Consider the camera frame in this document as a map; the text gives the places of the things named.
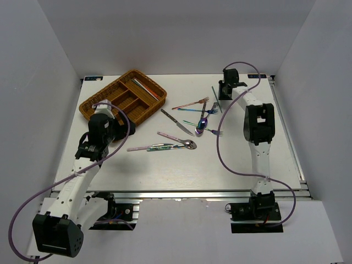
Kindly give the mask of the dark handled silver spoon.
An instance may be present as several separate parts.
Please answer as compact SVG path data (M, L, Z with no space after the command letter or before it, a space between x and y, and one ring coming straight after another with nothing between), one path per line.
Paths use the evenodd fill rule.
M210 115L210 114L216 114L218 112L217 108L218 108L219 104L217 102L215 102L212 105L212 108L210 110L206 110L206 105L207 105L207 102L204 102L203 107L202 107L201 119L204 119L205 113Z

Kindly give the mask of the iridescent purple spoon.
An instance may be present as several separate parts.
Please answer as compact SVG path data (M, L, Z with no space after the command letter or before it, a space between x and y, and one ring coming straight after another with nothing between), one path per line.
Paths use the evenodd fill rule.
M208 117L209 116L210 116L210 114L208 114L207 116L201 118L200 121L198 122L198 125L195 128L196 136L201 136L203 134L204 129L207 127Z

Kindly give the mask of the white chopstick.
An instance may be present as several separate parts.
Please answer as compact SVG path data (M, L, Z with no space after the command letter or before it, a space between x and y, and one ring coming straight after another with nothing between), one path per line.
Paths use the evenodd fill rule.
M142 89L144 89L147 93L149 93L154 99L156 100L160 100L160 97L153 92L150 88L148 88L147 86L145 86L144 84L142 84L141 82L139 82L136 78L133 78L132 81L137 84L139 87L141 87Z

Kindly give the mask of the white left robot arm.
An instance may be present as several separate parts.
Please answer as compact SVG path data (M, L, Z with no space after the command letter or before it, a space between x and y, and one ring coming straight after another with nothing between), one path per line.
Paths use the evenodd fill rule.
M39 252L75 257L87 230L115 218L116 203L110 192L95 192L85 205L81 203L108 157L110 144L135 133L135 124L123 112L118 114L123 124L110 111L96 112L90 117L88 131L80 138L75 154L73 177L64 181L53 204L32 222Z

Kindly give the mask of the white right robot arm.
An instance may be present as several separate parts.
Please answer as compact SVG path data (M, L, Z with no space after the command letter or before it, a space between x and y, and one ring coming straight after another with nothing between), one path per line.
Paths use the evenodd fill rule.
M247 84L240 82L236 69L223 70L219 81L219 99L231 100L238 97L238 104L244 110L244 138L251 152L252 174L257 182L251 188L249 215L261 219L268 213L268 206L274 203L274 193L270 177L270 147L275 135L274 106L263 103L251 92L245 92Z

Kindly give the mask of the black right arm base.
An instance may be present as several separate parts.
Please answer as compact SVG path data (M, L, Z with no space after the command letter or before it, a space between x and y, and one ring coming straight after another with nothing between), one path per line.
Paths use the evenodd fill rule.
M251 193L248 202L233 202L225 205L231 215L233 234L282 233L281 213L274 192Z

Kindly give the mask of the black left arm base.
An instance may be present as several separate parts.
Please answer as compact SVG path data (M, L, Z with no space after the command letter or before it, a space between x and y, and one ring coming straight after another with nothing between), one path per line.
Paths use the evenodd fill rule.
M90 230L128 230L136 227L139 205L136 202L117 201L111 192L95 192L91 198L107 201L107 212L102 215Z

